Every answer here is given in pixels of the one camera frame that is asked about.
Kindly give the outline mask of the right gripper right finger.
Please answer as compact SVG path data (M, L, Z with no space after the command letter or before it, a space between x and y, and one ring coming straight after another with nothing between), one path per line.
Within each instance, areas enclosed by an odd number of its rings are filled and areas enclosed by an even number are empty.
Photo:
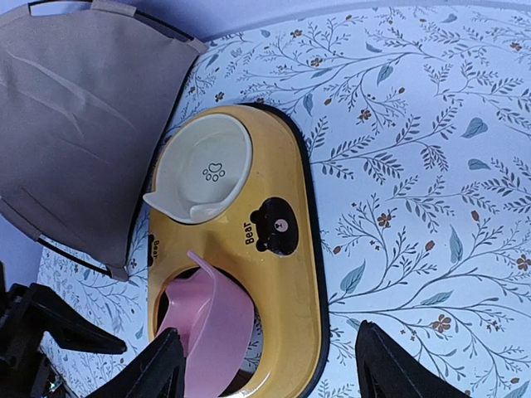
M376 323L360 323L355 343L362 397L464 397L428 371Z

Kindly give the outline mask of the cream pet bowl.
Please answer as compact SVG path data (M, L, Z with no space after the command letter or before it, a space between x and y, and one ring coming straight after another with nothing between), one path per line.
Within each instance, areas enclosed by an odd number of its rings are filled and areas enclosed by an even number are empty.
M251 136L227 114L208 114L181 128L158 162L144 201L174 221L196 225L224 212L251 169Z

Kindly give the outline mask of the beige fabric pet tent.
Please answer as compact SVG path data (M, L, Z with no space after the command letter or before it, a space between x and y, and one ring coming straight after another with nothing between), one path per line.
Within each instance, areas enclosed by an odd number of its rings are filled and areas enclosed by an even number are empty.
M129 245L158 143L206 46L138 9L1 16L1 213L18 230L128 279Z

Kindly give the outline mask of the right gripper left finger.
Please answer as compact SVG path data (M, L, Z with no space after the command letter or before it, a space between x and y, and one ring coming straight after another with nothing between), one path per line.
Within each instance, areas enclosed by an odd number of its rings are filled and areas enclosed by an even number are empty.
M122 372L89 397L183 398L185 368L178 330L166 328Z

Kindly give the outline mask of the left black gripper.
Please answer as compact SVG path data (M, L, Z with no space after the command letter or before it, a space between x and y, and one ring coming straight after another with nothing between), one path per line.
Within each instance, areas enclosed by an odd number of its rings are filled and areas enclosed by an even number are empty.
M2 397L40 397L46 385L46 357L39 351L42 330L32 326L30 312L60 348L111 355L127 351L123 340L87 321L50 287L13 284L7 289L1 274Z

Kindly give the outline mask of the pink pet bowl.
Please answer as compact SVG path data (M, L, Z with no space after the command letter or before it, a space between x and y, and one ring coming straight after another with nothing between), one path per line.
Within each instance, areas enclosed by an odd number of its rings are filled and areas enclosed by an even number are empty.
M246 355L254 304L238 284L193 251L198 270L165 289L168 310L158 332L178 330L186 366L186 397L218 397L231 384Z

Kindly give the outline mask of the yellow pet bowl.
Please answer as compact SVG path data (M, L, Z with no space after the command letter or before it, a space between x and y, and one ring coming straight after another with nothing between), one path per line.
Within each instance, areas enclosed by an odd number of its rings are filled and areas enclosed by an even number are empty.
M261 359L238 395L309 396L328 357L329 315L304 141L289 117L264 104L210 109L182 128L208 114L242 122L251 169L235 201L210 221L183 224L149 206L149 334L160 334L167 286L198 270L193 251L247 292L261 322Z

